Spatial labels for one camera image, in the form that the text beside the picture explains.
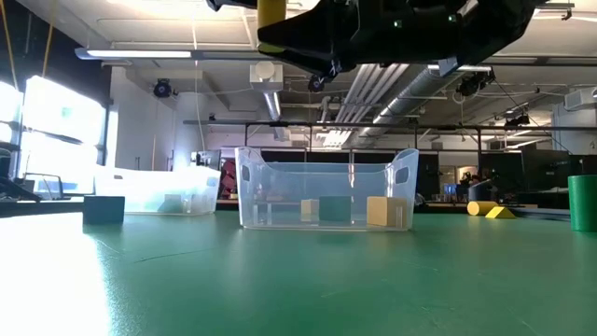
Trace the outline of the white ceiling pipe bundle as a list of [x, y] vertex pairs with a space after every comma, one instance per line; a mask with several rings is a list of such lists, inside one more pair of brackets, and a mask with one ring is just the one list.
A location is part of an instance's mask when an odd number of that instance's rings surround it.
[[359, 122], [408, 67], [407, 64], [391, 64], [388, 67], [377, 64], [362, 65], [335, 122]]

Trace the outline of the green foam cube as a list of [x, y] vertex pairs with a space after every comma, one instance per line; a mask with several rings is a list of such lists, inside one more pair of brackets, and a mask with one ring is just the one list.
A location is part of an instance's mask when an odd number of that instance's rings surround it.
[[322, 196], [319, 198], [319, 218], [323, 221], [348, 222], [352, 215], [350, 196]]

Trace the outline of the long ceiling light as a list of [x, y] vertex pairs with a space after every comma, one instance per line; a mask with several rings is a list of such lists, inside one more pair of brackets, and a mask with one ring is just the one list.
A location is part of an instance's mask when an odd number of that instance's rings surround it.
[[131, 50], [79, 48], [75, 49], [75, 55], [81, 60], [192, 58], [192, 52], [187, 50]]

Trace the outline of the red chair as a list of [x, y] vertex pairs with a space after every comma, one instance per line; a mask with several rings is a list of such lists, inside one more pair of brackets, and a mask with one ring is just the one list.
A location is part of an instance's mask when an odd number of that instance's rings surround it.
[[237, 200], [236, 164], [234, 160], [224, 160], [221, 165], [219, 199]]

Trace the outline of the wide clear plastic bin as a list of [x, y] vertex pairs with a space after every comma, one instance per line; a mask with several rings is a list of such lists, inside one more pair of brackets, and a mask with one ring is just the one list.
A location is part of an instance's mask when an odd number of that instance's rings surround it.
[[156, 214], [165, 194], [180, 194], [185, 212], [177, 216], [197, 216], [215, 211], [220, 172], [205, 166], [189, 166], [179, 171], [138, 171], [98, 167], [94, 191], [99, 196], [123, 196], [127, 214]]

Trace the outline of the dark monitor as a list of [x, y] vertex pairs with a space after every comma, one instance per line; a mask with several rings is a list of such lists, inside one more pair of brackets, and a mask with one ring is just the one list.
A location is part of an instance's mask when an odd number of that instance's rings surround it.
[[570, 156], [566, 151], [524, 149], [522, 167], [527, 189], [542, 191], [566, 188], [570, 174]]

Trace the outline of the green foam triangle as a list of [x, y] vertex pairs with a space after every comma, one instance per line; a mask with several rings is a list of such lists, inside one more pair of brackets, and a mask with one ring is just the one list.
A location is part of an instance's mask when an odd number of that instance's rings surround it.
[[185, 212], [183, 198], [180, 194], [165, 194], [164, 201], [158, 209], [159, 213], [180, 215]]

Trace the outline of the white ceiling vent box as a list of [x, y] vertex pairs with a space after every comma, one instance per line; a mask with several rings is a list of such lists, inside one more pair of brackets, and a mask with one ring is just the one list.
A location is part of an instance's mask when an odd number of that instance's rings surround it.
[[284, 88], [284, 68], [281, 64], [270, 61], [251, 64], [249, 83], [256, 91], [281, 91]]

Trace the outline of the dark blue chair back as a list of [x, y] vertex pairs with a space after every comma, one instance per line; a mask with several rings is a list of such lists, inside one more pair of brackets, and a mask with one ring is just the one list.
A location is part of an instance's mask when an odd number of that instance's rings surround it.
[[468, 189], [468, 200], [470, 202], [489, 202], [494, 199], [494, 185], [492, 180], [484, 180]]

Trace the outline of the silver round duct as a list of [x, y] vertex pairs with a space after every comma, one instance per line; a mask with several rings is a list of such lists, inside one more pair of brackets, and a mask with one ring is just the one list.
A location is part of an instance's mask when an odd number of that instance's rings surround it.
[[[456, 79], [473, 72], [490, 70], [493, 70], [490, 66], [464, 65], [455, 72], [443, 77], [437, 66], [428, 65], [384, 106], [372, 123], [397, 124], [399, 119], [423, 106]], [[388, 130], [364, 128], [354, 134], [354, 140], [357, 143], [364, 143], [367, 138], [382, 135]]]

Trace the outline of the blue foam cube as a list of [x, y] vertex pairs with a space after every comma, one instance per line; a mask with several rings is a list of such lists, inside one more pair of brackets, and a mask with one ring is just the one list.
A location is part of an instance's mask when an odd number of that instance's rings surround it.
[[125, 198], [123, 196], [85, 196], [83, 200], [83, 223], [85, 225], [116, 225], [124, 221]]

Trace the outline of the yellow foam cube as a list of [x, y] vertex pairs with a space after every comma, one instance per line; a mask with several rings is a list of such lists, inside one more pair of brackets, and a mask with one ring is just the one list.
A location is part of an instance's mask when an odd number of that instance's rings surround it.
[[407, 200], [382, 196], [367, 199], [367, 224], [405, 230], [408, 227]]

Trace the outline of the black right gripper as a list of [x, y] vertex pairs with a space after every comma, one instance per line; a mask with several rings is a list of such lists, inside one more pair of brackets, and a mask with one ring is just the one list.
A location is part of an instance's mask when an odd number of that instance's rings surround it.
[[257, 28], [258, 50], [317, 77], [354, 63], [477, 64], [521, 38], [536, 0], [356, 0]]

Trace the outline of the small yellow foam block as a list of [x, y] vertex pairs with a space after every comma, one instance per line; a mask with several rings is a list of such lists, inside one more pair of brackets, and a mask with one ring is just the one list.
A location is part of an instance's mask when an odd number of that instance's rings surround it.
[[305, 222], [314, 222], [319, 220], [319, 201], [317, 199], [301, 201], [300, 220]]

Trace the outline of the grey overhead bar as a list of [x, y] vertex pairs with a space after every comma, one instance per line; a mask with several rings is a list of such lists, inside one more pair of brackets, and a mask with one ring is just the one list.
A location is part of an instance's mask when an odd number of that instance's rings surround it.
[[482, 62], [487, 66], [597, 67], [597, 56], [492, 56]]

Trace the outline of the white air conditioner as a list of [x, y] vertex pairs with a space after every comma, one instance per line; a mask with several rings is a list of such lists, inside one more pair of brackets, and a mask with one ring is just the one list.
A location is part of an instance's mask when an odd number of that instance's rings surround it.
[[597, 108], [597, 87], [569, 92], [564, 96], [563, 106], [567, 111]]

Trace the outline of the bright window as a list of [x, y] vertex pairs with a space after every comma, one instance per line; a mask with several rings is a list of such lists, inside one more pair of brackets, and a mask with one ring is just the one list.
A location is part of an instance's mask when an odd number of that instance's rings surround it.
[[0, 174], [32, 180], [45, 198], [90, 194], [103, 154], [106, 110], [49, 79], [25, 90], [0, 81]]

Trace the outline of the large green foam cylinder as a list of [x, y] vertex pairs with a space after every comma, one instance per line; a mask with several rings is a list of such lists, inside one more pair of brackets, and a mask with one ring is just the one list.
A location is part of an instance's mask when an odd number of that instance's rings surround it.
[[597, 232], [597, 175], [569, 176], [568, 192], [572, 230]]

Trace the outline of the black horizontal frame rail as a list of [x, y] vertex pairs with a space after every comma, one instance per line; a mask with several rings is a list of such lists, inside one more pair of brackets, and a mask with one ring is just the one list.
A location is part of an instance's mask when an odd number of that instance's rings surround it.
[[183, 120], [188, 126], [268, 126], [268, 127], [307, 127], [307, 128], [341, 128], [341, 129], [436, 129], [441, 131], [475, 130], [475, 131], [562, 131], [562, 132], [597, 132], [597, 127], [585, 126], [489, 126], [460, 124], [383, 124], [383, 123], [344, 123], [344, 122], [307, 122], [307, 121], [242, 121], [242, 120]]

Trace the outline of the yellow foam wedge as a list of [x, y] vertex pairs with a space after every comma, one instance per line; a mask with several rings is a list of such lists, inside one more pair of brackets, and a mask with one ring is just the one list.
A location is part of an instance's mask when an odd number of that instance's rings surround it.
[[515, 219], [516, 216], [504, 206], [493, 207], [486, 215], [489, 219]]

